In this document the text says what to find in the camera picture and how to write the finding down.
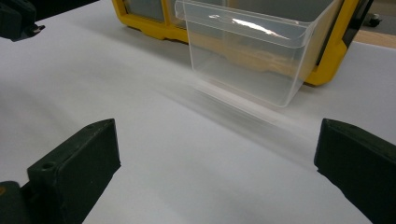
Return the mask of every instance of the plastic bin lip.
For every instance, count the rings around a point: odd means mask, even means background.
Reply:
[[[299,48],[308,42],[318,20],[333,3],[330,3],[313,21],[296,21],[193,0],[177,0],[175,12],[179,19],[185,21],[288,48]]]

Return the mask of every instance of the white table surface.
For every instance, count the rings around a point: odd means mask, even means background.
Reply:
[[[395,49],[353,43],[332,82],[302,86],[274,112],[295,135],[195,91],[188,46],[125,27],[110,1],[38,24],[0,39],[0,181],[25,184],[35,161],[114,118],[122,166],[84,223],[370,223],[313,158],[323,118],[396,144]]]

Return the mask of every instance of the yellow toolbox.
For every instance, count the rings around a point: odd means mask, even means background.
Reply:
[[[175,3],[177,0],[112,1],[118,18],[125,25],[157,39],[189,42],[186,22],[176,16]],[[234,0],[210,1],[227,5],[232,4]],[[318,86],[332,80],[372,3],[373,0],[342,1],[336,19],[320,51],[317,65],[306,78],[305,83]],[[210,48],[216,48],[215,42],[210,45]]]

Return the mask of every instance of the yellow case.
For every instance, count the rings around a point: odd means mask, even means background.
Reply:
[[[123,0],[112,1],[117,16],[123,24],[138,29],[143,34],[157,39],[166,38],[186,43],[189,42],[187,31],[176,25],[175,21],[177,21],[177,19],[169,12],[170,6],[167,0],[161,0],[164,21],[155,21],[142,16],[128,14]],[[347,53],[347,47],[351,38],[353,38],[354,34],[359,30],[361,22],[372,2],[373,0],[344,0],[331,34],[329,35],[326,47],[321,55],[321,59],[311,75],[305,80],[305,83],[318,86],[332,80],[341,61]],[[349,40],[345,41],[345,34],[348,29],[351,28],[350,26],[354,26],[352,28],[355,31],[352,31],[353,34],[349,37]]]

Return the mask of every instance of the transparent plastic container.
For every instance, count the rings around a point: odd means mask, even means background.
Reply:
[[[205,81],[286,106],[313,71],[342,0],[176,0]]]

